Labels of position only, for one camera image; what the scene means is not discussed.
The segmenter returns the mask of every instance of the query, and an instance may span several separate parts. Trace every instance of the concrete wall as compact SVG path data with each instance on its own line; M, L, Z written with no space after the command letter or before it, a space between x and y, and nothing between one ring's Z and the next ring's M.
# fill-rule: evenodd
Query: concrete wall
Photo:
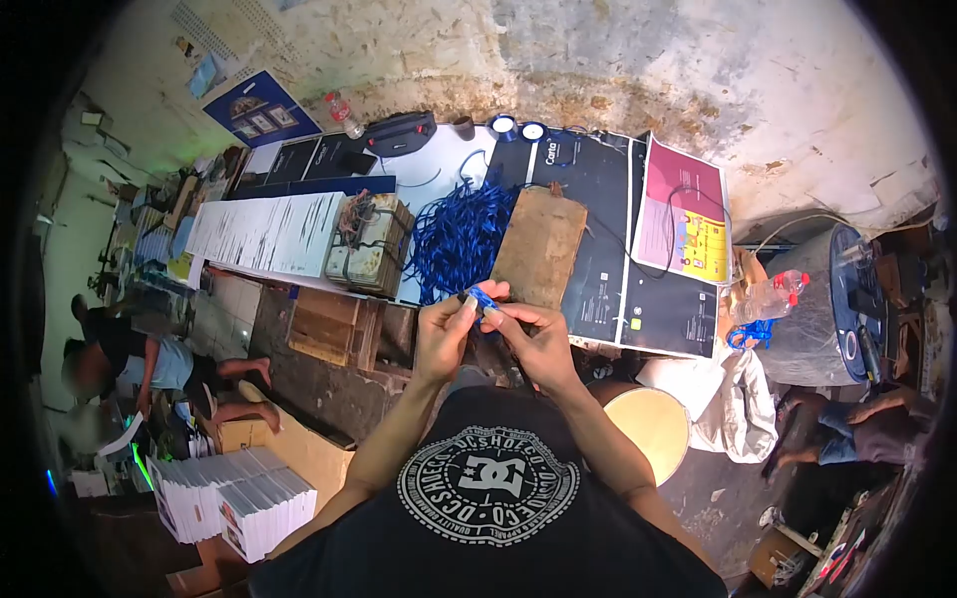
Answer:
M186 83L178 35L205 22L233 71L268 67L328 124L341 88L368 120L432 109L504 111L637 135L651 128L727 168L741 238L774 214L824 208L896 224L936 198L918 119L878 45L839 0L136 0L83 91L171 170L231 140Z
M100 270L97 257L106 246L113 226L113 210L84 198L87 193L109 199L102 186L73 171L68 172L53 215L58 225L66 226L50 228L43 256L47 304L40 387L43 403L58 410L68 410L76 404L60 382L63 344L70 337L83 338L79 323L70 312L70 299L82 293L91 307L101 305L93 292L86 288L86 279ZM47 413L56 428L60 415Z

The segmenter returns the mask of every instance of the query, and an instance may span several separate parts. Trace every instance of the hand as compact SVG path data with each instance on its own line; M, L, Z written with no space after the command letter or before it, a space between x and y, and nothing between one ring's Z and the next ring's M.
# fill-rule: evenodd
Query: hand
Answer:
M140 388L140 394L136 397L136 410L143 414L143 419L149 419L149 410L153 407L153 396L149 393L149 387Z
M485 280L476 285L492 299L508 297L508 283ZM415 372L424 383L445 384L456 376L465 352L465 339L476 320L475 298L463 305L456 297L419 311L418 340L415 343Z
M870 407L865 407L863 405L858 405L853 408L847 416L847 423L849 424L859 424L871 415L874 415L874 411Z
M538 333L529 337L518 320L534 325ZM582 386L571 360L568 326L562 312L524 303L504 303L498 311L485 311L480 328L482 332L501 332L528 377L548 396L556 397Z

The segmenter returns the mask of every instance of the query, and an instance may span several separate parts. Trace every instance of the poster on wall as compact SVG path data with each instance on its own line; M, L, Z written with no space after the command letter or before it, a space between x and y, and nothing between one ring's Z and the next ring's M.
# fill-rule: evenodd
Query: poster on wall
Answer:
M266 71L240 82L203 111L249 147L323 132Z
M724 172L649 133L632 259L707 282L731 278Z

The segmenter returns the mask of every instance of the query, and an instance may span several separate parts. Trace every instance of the fingernail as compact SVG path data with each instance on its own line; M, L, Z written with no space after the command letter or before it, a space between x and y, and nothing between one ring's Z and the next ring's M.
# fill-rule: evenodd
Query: fingernail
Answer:
M498 326L501 324L501 312L498 309L492 307L486 307L482 310L482 313L485 314L485 320L492 324L493 326Z

